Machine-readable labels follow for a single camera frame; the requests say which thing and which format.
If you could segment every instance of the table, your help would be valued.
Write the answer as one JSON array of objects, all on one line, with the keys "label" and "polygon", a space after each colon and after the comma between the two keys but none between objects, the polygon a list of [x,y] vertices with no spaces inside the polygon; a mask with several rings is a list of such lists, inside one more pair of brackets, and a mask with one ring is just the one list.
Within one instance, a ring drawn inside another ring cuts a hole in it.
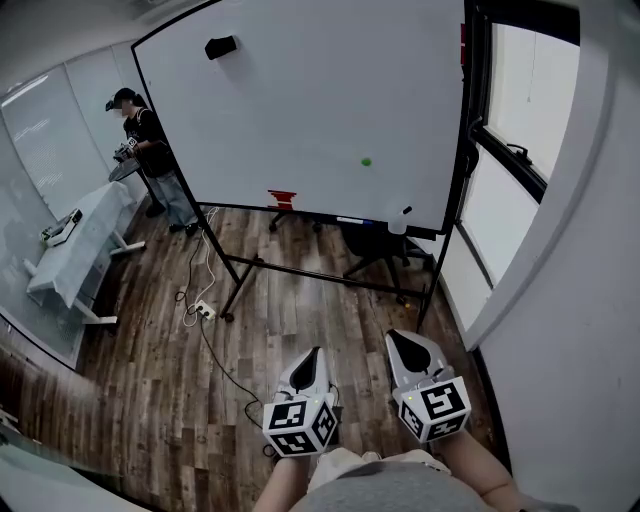
[{"label": "table", "polygon": [[145,242],[127,244],[116,231],[120,213],[132,203],[127,187],[117,182],[104,185],[78,201],[75,208],[82,212],[82,219],[67,241],[47,248],[37,267],[25,261],[32,276],[27,293],[38,301],[40,294],[55,290],[68,308],[75,306],[84,314],[85,324],[116,324],[116,316],[97,316],[77,295],[109,237],[119,246],[111,251],[112,256],[146,248]]}]

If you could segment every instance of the whiteboard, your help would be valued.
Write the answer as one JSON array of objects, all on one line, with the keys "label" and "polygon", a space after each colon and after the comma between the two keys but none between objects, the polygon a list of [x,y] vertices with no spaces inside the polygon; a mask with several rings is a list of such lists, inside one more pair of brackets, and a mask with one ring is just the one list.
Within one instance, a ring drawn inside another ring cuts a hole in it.
[{"label": "whiteboard", "polygon": [[62,66],[4,98],[2,105],[22,164],[56,219],[108,182]]},{"label": "whiteboard", "polygon": [[[196,201],[285,191],[294,210],[383,222],[411,206],[410,225],[440,231],[463,22],[462,0],[223,0],[133,48]],[[229,35],[238,50],[209,61]]]}]

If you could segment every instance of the device on table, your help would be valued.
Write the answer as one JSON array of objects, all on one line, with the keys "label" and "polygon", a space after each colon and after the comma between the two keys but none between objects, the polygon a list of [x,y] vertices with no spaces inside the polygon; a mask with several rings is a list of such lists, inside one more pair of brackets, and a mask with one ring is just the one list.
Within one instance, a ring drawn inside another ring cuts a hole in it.
[{"label": "device on table", "polygon": [[42,241],[47,244],[47,247],[55,247],[66,242],[80,219],[82,219],[82,212],[74,208],[69,215],[62,218],[58,223],[42,231],[40,234]]},{"label": "device on table", "polygon": [[273,403],[264,407],[262,432],[282,457],[324,452],[338,425],[324,350],[314,347],[280,375]]},{"label": "device on table", "polygon": [[426,443],[462,430],[471,402],[462,377],[455,377],[440,347],[396,329],[387,333],[385,343],[393,374],[391,394],[411,433]]}]

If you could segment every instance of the window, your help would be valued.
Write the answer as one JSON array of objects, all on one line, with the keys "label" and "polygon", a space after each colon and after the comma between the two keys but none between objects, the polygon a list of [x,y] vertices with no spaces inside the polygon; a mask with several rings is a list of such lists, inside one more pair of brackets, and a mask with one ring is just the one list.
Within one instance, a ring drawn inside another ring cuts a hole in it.
[{"label": "window", "polygon": [[462,223],[493,283],[504,275],[537,211],[522,185],[481,149]]},{"label": "window", "polygon": [[544,197],[576,85],[576,9],[477,0],[471,27],[470,136],[480,158],[458,228],[489,286],[504,276]]},{"label": "window", "polygon": [[580,48],[506,25],[493,26],[489,127],[524,146],[548,180],[560,152],[576,87]]}]

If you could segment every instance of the cable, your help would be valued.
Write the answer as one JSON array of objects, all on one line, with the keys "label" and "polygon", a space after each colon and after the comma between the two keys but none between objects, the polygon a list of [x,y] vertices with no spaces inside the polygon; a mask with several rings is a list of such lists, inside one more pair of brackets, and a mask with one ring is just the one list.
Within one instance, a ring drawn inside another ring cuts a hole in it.
[{"label": "cable", "polygon": [[[218,211],[220,211],[220,208],[218,208],[217,206],[211,208],[207,214],[206,214],[206,219],[207,219],[207,224],[211,225],[211,222],[213,221],[213,219],[216,216],[216,213],[218,213]],[[202,241],[204,240],[204,244],[207,247],[207,257],[206,257],[206,263],[207,263],[207,270],[209,271],[209,274],[211,275],[211,282],[207,285],[207,287],[202,290],[198,296],[196,297],[196,300],[193,301],[192,304],[188,304],[187,302],[187,292],[189,291],[189,286],[191,286],[191,263],[193,262],[193,258],[195,258],[196,254],[198,254],[198,251],[200,250],[200,244],[202,243]],[[196,325],[196,322],[198,321],[198,317],[196,316],[195,320],[193,321],[192,324],[188,324],[187,323],[187,315],[193,315],[195,314],[195,305],[198,303],[198,301],[200,300],[200,297],[202,297],[202,295],[204,295],[204,293],[209,290],[209,288],[211,288],[214,283],[216,282],[216,276],[214,275],[213,271],[211,270],[211,266],[209,264],[209,255],[211,254],[211,247],[209,246],[209,242],[207,242],[207,239],[204,237],[204,229],[202,230],[201,236],[200,236],[200,240],[198,240],[198,245],[196,246],[196,250],[193,252],[193,254],[191,255],[191,258],[189,258],[189,279],[187,281],[187,287],[185,288],[184,292],[183,291],[178,291],[176,292],[175,296],[174,296],[174,300],[176,302],[181,302],[184,300],[185,305],[187,305],[187,307],[184,310],[184,313],[182,314],[182,324],[185,327],[193,327],[194,325]]]},{"label": "cable", "polygon": [[262,407],[262,401],[253,394],[252,391],[249,391],[247,388],[245,388],[244,386],[238,384],[231,375],[229,375],[229,373],[227,372],[227,370],[224,369],[224,367],[220,364],[220,361],[218,361],[218,358],[216,357],[215,352],[213,351],[213,348],[211,347],[211,344],[209,343],[209,340],[207,339],[207,335],[204,333],[204,317],[200,318],[200,331],[202,332],[202,337],[204,338],[204,341],[207,343],[207,347],[209,347],[209,351],[211,352],[211,355],[213,356],[213,360],[216,362],[216,364],[218,365],[218,368],[220,368],[220,371],[222,371],[222,373],[224,375],[226,375],[227,379],[229,379],[231,382],[233,382],[237,387],[239,387],[242,391],[244,391],[245,393],[248,393],[252,396],[253,400],[251,402],[249,402],[247,405],[244,406],[244,414],[247,418],[249,418],[249,421],[251,421],[251,423],[253,423],[256,427],[258,427],[261,431],[262,431],[262,425],[260,425],[256,420],[254,420],[251,416],[249,416],[249,411],[247,410],[250,406],[252,406],[253,404],[260,404],[260,406]]}]

